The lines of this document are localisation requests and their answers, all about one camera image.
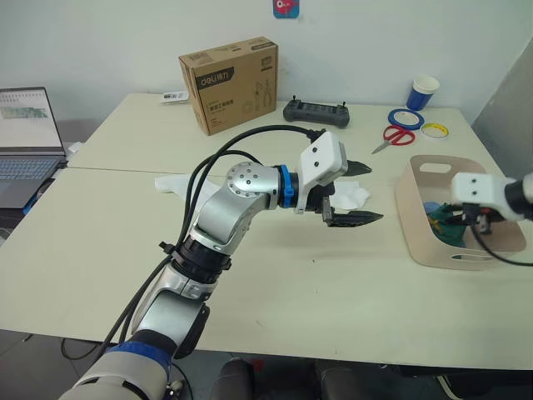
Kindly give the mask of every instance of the blue tape roll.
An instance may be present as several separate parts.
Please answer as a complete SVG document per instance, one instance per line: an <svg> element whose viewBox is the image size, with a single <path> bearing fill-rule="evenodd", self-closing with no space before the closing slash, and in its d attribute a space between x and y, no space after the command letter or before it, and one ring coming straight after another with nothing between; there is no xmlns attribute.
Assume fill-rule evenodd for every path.
<svg viewBox="0 0 533 400"><path fill-rule="evenodd" d="M418 118L418 123L414 124L414 125L406 125L400 121L397 121L395 119L395 115L396 113L409 113L409 114L412 114L414 115L415 117ZM402 127L404 129L409 129L410 131L415 131L417 129L420 129L422 127L422 125L424 125L424 117L422 117L422 115L420 115L418 112L414 112L412 110L408 110L407 108L397 108L396 110L392 110L391 112L389 112L389 123L391 123L392 125L397 125L398 127Z"/></svg>

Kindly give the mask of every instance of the beige plastic basket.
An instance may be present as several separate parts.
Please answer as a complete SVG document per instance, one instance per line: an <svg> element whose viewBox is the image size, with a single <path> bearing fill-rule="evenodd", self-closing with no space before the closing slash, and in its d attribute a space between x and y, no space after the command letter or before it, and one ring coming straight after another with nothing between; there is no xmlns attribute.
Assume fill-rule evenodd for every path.
<svg viewBox="0 0 533 400"><path fill-rule="evenodd" d="M415 261L429 267L476 270L494 265L476 242L469 228L463 240L466 247L450 246L431 230L423 203L451 202L451 179L456 173L484 173L477 162L449 156L414 156L396 185L396 205L409 252ZM490 249L509 256L526 248L526 239L516 222L492 224L491 235L484 236Z"/></svg>

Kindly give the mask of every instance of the laptop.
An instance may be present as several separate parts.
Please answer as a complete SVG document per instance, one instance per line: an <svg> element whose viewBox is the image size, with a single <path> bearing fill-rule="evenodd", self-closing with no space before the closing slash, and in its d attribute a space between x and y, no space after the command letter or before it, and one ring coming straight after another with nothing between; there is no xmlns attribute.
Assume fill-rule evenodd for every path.
<svg viewBox="0 0 533 400"><path fill-rule="evenodd" d="M64 160L45 88L0 89L0 208L23 208Z"/></svg>

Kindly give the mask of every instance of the scissors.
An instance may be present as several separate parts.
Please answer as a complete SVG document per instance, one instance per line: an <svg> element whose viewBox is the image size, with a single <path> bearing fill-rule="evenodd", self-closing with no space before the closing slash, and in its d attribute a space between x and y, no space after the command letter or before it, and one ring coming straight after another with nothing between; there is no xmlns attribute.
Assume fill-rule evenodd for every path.
<svg viewBox="0 0 533 400"><path fill-rule="evenodd" d="M404 127L399 127L397 125L390 125L385 128L383 131L383 143L380 144L372 154L380 152L387 146L405 146L406 144L411 144L415 141L415 134L411 131L408 131Z"/></svg>

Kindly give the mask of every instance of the blue paper cup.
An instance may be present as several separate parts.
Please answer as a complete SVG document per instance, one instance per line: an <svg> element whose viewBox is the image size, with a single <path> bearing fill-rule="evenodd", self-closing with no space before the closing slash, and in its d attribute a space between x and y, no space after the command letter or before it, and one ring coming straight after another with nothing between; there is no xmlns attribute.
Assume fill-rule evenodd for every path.
<svg viewBox="0 0 533 400"><path fill-rule="evenodd" d="M411 94L409 94L409 98L407 99L407 108L412 111L422 110L440 86L439 81L433 77L428 77L427 75L418 77L413 82Z"/></svg>

